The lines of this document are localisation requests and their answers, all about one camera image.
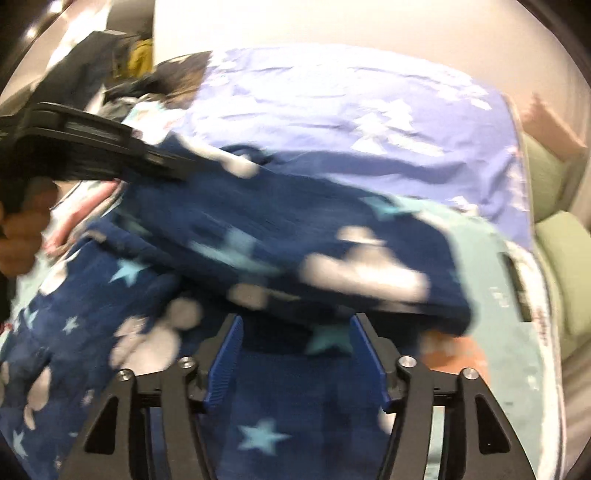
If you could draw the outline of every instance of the metal screw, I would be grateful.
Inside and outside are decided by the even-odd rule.
[[[473,368],[465,368],[464,370],[462,370],[462,374],[468,380],[476,380],[480,376],[478,375],[478,372]]]
[[[195,366],[195,360],[190,356],[184,356],[178,361],[178,364],[181,368],[193,368]]]
[[[127,382],[128,380],[131,380],[134,376],[134,373],[131,370],[121,370],[119,373],[117,373],[117,379],[120,382]]]
[[[404,355],[398,359],[398,363],[406,368],[412,368],[417,366],[417,361],[409,355]]]

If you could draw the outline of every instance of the white wall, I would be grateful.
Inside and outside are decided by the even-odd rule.
[[[556,38],[517,0],[156,0],[155,62],[287,42],[345,43],[446,64],[509,93],[538,91],[586,138],[591,95]]]

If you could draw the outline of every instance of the purple bedsheet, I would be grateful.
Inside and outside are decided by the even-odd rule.
[[[264,148],[275,171],[477,207],[531,248],[527,174],[505,99],[427,60],[316,44],[214,52],[176,131]]]

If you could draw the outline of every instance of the blue gripper pad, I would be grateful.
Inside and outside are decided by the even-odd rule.
[[[353,346],[353,354],[363,373],[363,377],[369,384],[372,394],[376,395],[382,408],[387,409],[391,399],[388,394],[386,372],[357,315],[352,316],[349,321],[349,337]]]
[[[236,315],[209,371],[207,395],[203,400],[207,410],[219,405],[228,391],[242,347],[243,336],[243,321]]]

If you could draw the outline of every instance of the person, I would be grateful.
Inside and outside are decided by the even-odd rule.
[[[57,201],[58,188],[45,188],[26,202],[22,212],[5,215],[0,204],[0,225],[5,238],[0,239],[0,271],[8,278],[31,271],[35,254],[41,248],[42,232],[51,220],[51,207]]]

